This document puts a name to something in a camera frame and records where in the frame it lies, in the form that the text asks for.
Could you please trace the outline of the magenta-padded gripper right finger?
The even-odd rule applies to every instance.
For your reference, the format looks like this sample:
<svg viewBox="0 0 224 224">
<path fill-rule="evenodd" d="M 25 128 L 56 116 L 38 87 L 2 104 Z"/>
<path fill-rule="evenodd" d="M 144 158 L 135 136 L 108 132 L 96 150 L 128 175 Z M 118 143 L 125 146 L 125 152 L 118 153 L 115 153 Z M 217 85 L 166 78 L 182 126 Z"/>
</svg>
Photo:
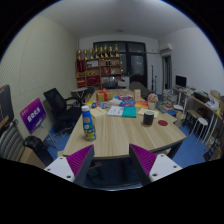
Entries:
<svg viewBox="0 0 224 224">
<path fill-rule="evenodd" d="M 181 170 L 167 155 L 156 155 L 134 144 L 129 145 L 129 155 L 143 186 Z"/>
</svg>

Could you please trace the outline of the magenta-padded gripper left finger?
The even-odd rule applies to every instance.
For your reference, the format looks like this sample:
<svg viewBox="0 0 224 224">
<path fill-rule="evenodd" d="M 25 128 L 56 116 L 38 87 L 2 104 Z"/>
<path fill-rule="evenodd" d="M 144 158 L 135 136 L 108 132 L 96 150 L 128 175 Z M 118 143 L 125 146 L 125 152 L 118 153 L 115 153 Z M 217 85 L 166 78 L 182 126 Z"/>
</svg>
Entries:
<svg viewBox="0 0 224 224">
<path fill-rule="evenodd" d="M 58 157 L 45 168 L 45 171 L 81 186 L 93 157 L 94 145 L 89 145 L 68 157 Z"/>
</svg>

